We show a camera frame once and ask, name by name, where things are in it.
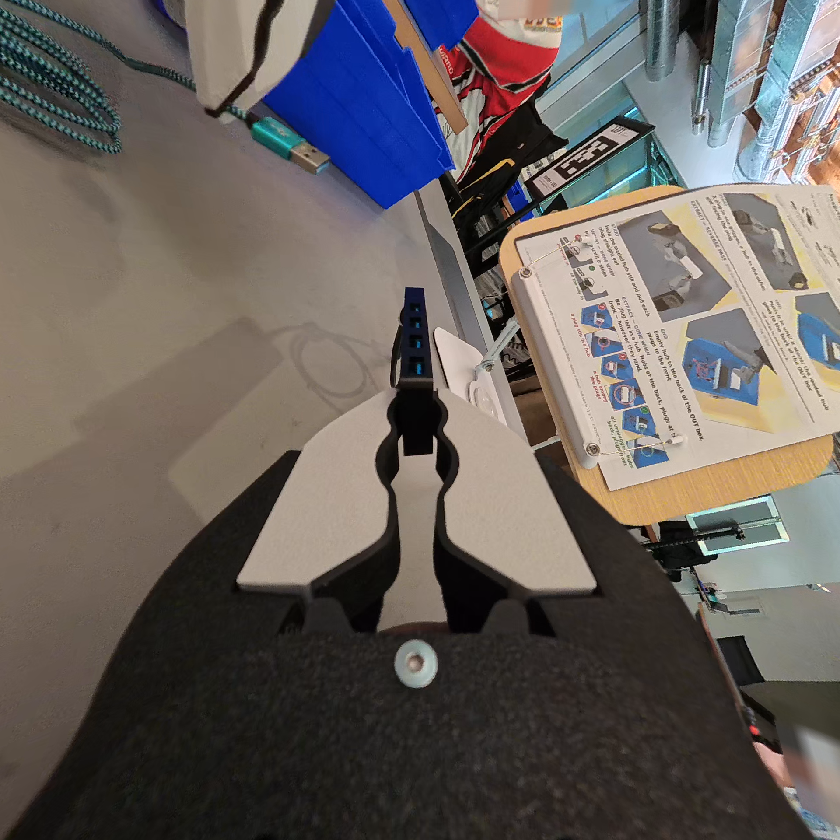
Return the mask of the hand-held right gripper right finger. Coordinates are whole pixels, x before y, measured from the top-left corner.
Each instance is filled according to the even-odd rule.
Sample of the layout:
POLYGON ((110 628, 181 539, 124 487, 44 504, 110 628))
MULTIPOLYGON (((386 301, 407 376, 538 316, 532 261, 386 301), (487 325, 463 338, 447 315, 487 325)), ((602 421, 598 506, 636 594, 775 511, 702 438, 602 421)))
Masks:
POLYGON ((434 394, 434 562, 524 600, 588 596, 596 580, 528 442, 448 389, 434 394))

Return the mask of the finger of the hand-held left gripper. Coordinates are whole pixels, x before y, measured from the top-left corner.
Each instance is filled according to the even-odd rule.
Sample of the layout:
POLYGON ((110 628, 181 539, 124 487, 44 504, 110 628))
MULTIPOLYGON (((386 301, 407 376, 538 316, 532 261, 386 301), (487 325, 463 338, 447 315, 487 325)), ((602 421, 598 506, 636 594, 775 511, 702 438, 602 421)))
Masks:
POLYGON ((321 2, 234 2, 233 79, 226 104, 252 107, 274 90, 302 57, 321 19, 321 2))
POLYGON ((242 109, 258 98, 253 81, 234 95, 253 68, 263 1, 188 1, 186 33, 196 95, 209 111, 225 102, 242 109))

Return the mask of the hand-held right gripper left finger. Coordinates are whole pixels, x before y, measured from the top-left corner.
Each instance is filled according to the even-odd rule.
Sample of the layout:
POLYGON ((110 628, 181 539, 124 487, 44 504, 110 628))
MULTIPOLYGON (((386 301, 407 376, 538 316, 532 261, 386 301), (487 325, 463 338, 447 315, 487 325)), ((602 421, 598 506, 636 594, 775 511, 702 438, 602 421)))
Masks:
POLYGON ((395 389, 380 392, 304 445, 238 574, 239 589, 305 601, 383 598, 400 565, 395 398, 395 389))

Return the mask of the stack of blue bins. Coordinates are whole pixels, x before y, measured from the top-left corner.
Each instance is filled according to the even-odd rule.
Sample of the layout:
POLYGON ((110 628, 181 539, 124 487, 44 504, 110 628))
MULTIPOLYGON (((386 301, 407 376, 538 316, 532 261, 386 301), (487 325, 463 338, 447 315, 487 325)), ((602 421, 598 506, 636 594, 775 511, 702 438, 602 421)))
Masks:
POLYGON ((404 1, 430 48, 451 50, 479 16, 476 1, 404 1))

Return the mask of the red white jacket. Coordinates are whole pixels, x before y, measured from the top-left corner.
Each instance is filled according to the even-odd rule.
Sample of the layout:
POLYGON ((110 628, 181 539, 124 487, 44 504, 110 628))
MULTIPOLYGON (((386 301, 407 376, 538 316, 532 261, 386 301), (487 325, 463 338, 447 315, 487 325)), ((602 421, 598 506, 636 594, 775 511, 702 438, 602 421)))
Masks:
POLYGON ((476 20, 457 45, 438 49, 467 120, 456 133, 434 101, 457 183, 475 168, 493 135, 550 79, 563 33, 561 16, 498 19, 497 2, 476 5, 476 20))

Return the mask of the wooden document stand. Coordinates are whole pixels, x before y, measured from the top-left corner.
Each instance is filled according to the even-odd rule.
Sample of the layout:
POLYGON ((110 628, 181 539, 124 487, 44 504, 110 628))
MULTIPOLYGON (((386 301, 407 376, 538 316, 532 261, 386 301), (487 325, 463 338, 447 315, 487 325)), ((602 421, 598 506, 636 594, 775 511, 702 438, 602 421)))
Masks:
MULTIPOLYGON (((566 209, 515 224, 500 244, 498 258, 502 274, 509 280, 523 263, 516 243, 528 235, 542 235, 563 225, 587 222, 596 216, 626 209, 637 209, 646 203, 690 192, 674 185, 645 187, 635 192, 603 199, 599 202, 566 209)), ((504 371, 476 373, 476 367, 489 350, 478 350, 451 332, 434 331, 434 343, 443 366, 446 386, 457 396, 469 399, 469 387, 478 382, 495 405, 497 418, 522 438, 522 427, 515 398, 504 371)), ((535 451, 557 455, 563 450, 561 466, 566 468, 583 489, 619 522, 631 526, 651 526, 675 515, 713 508, 718 502, 744 501, 751 497, 797 487, 816 478, 833 454, 833 437, 783 446, 767 452, 735 458, 717 465, 656 479, 647 484, 620 490, 609 490, 599 470, 585 469, 574 452, 571 433, 561 413, 559 401, 543 369, 541 356, 533 352, 532 362, 541 389, 537 404, 544 406, 541 418, 552 418, 553 436, 536 444, 535 451)))

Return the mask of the black bag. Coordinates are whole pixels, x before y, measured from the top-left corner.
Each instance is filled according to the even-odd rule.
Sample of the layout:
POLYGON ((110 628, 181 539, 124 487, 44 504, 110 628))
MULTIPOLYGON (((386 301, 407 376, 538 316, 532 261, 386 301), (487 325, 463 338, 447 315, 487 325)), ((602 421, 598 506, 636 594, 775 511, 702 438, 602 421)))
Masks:
POLYGON ((481 218, 493 216, 522 169, 554 153, 563 153, 568 140, 549 128, 529 99, 519 106, 488 139, 458 179, 440 178, 444 197, 458 239, 468 260, 475 259, 472 247, 482 238, 477 226, 481 218))

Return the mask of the wooden board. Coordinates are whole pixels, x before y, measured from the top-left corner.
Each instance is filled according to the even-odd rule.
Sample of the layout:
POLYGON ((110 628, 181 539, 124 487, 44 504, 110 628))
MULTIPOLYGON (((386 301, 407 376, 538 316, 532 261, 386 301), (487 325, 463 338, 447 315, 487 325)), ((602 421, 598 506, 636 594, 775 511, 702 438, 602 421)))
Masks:
POLYGON ((467 129, 468 120, 439 50, 428 45, 404 2, 384 1, 384 5, 395 21, 395 38, 401 47, 412 52, 429 97, 452 133, 461 134, 467 129))

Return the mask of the black framed marker sign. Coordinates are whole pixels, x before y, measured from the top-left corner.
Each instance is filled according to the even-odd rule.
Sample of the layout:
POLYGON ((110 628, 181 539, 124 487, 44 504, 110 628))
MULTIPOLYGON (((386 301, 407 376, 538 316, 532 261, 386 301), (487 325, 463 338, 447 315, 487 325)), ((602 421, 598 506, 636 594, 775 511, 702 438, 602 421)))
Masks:
POLYGON ((532 201, 545 201, 655 131, 653 124, 614 117, 525 182, 532 201))

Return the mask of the silver ceiling ducts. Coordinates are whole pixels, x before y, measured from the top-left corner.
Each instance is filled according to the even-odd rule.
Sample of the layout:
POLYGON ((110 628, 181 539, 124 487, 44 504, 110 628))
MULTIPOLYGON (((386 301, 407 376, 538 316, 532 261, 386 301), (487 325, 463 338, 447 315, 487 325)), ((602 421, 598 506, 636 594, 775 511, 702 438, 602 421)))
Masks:
POLYGON ((688 2, 635 96, 688 187, 838 186, 838 1, 688 2))

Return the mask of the black usb hub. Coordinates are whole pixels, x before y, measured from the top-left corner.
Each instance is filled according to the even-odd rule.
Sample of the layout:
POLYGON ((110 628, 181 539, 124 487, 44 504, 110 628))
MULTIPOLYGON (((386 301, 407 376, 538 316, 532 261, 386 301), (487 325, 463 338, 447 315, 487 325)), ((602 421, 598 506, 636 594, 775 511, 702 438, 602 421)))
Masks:
POLYGON ((395 369, 396 420, 405 457, 434 451, 436 405, 425 291, 406 287, 395 369))

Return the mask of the black tripod pole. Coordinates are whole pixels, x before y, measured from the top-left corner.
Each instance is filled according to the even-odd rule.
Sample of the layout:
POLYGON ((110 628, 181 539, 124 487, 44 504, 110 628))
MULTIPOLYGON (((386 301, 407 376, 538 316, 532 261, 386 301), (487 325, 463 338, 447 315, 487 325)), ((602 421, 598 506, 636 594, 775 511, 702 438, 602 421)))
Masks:
POLYGON ((745 534, 745 528, 739 526, 736 523, 730 523, 729 525, 722 528, 712 528, 699 531, 692 529, 690 531, 689 536, 686 536, 681 539, 667 539, 665 541, 647 541, 642 542, 641 545, 648 550, 657 550, 664 548, 674 548, 689 543, 699 543, 707 540, 723 538, 734 538, 735 540, 741 542, 746 539, 745 534))

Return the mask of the blue plastic bin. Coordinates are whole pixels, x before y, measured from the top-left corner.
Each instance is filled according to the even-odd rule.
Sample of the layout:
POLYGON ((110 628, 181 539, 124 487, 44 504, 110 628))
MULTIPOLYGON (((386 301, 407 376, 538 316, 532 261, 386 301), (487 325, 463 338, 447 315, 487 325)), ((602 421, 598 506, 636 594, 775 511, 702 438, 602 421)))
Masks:
POLYGON ((413 53, 382 1, 338 1, 267 107, 383 208, 454 168, 413 53))

